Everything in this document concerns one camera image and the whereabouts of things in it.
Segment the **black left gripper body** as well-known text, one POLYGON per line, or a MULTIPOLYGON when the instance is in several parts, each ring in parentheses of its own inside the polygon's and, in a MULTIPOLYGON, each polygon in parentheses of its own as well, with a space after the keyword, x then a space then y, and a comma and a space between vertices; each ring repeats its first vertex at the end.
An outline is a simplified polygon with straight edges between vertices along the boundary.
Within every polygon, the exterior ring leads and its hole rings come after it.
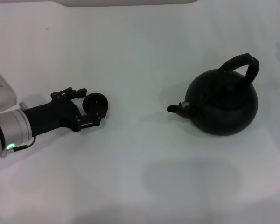
POLYGON ((78 107, 65 96, 52 95, 49 103, 26 109, 23 112, 30 123, 33 137, 60 127, 74 132, 82 129, 81 113, 78 107))

